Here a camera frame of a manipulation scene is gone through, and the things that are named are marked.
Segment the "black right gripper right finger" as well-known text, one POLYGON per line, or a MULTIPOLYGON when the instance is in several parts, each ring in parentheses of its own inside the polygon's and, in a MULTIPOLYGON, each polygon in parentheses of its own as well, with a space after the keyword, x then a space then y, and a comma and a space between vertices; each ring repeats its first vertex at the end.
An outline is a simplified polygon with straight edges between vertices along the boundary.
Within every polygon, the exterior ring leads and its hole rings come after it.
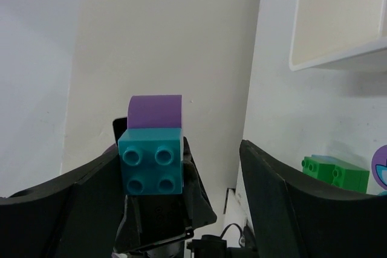
POLYGON ((239 147, 260 257, 385 257, 386 197, 312 178, 251 141, 239 147))

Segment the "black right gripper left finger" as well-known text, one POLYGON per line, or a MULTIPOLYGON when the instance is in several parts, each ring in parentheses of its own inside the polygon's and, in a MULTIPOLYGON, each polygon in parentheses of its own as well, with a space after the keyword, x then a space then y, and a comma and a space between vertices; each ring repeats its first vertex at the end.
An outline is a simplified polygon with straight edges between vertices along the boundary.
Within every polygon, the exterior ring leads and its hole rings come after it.
POLYGON ((1 257, 111 257, 139 247, 115 149, 1 198, 1 257))

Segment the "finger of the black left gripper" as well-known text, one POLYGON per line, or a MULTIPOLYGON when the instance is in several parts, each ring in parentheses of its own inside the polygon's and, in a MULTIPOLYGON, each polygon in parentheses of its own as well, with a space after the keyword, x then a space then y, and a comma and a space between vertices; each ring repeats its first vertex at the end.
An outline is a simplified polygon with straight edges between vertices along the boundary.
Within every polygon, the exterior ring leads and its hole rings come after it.
MULTIPOLYGON (((127 118, 113 122, 115 145, 127 130, 127 118)), ((194 230, 216 222, 217 216, 207 197, 200 174, 192 157, 189 143, 183 133, 183 191, 179 195, 126 195, 133 203, 138 222, 140 247, 135 251, 118 254, 155 254, 165 251, 176 253, 184 241, 192 238, 194 230)))

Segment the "small teal lego brick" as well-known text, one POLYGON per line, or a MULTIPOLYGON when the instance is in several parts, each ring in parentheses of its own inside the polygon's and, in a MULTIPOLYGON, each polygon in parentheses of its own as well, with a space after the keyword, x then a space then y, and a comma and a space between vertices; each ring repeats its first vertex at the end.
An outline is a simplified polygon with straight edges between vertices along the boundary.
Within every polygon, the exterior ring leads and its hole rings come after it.
POLYGON ((118 139, 118 150, 126 195, 182 193, 182 129, 127 129, 118 139))

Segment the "green lego stack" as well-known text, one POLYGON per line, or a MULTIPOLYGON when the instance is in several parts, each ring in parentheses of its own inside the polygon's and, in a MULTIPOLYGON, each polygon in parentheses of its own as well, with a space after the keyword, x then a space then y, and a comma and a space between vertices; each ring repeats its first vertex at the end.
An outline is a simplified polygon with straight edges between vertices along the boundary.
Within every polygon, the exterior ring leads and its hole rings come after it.
POLYGON ((305 156, 301 162, 302 172, 341 189, 366 193, 369 170, 335 159, 335 163, 326 163, 324 160, 305 156))

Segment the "white three-compartment container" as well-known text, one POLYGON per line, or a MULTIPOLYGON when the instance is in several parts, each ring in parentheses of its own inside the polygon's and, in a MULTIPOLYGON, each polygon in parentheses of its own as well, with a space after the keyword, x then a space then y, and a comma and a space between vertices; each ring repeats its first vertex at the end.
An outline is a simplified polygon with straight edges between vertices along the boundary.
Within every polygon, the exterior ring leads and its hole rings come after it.
POLYGON ((296 0, 292 71, 386 71, 386 0, 296 0))

